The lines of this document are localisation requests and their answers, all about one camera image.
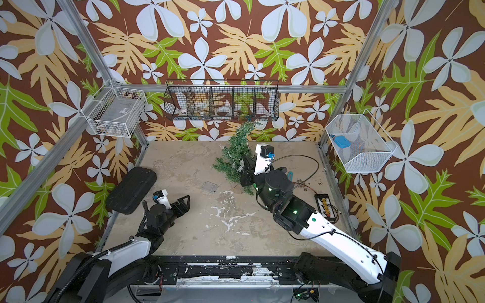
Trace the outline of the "small green christmas tree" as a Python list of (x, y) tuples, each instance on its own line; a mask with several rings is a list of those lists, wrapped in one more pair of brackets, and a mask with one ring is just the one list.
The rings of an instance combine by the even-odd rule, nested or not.
[(216, 158), (213, 168), (225, 175), (230, 183), (240, 182), (242, 176), (242, 161), (244, 156), (251, 156), (247, 136), (254, 130), (253, 122), (246, 122), (240, 126), (235, 135), (229, 139), (229, 145), (222, 149), (222, 156)]

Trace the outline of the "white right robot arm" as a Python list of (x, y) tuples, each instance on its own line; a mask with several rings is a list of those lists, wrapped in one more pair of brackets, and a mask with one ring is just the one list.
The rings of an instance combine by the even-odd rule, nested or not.
[(328, 221), (307, 202), (294, 195), (286, 169), (273, 168), (273, 153), (245, 156), (240, 182), (252, 186), (256, 201), (274, 221), (297, 241), (313, 241), (337, 261), (301, 253), (293, 270), (298, 280), (334, 284), (352, 290), (363, 302), (392, 302), (400, 274), (401, 258), (365, 246)]

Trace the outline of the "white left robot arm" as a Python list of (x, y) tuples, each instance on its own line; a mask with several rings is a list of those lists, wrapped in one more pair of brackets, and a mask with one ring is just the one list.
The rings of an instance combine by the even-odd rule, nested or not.
[(156, 276), (158, 266), (150, 255), (164, 242), (175, 220), (189, 212), (190, 201), (186, 195), (174, 203), (157, 202), (145, 208), (137, 234), (128, 241), (96, 254), (76, 255), (44, 301), (103, 302), (110, 292)]

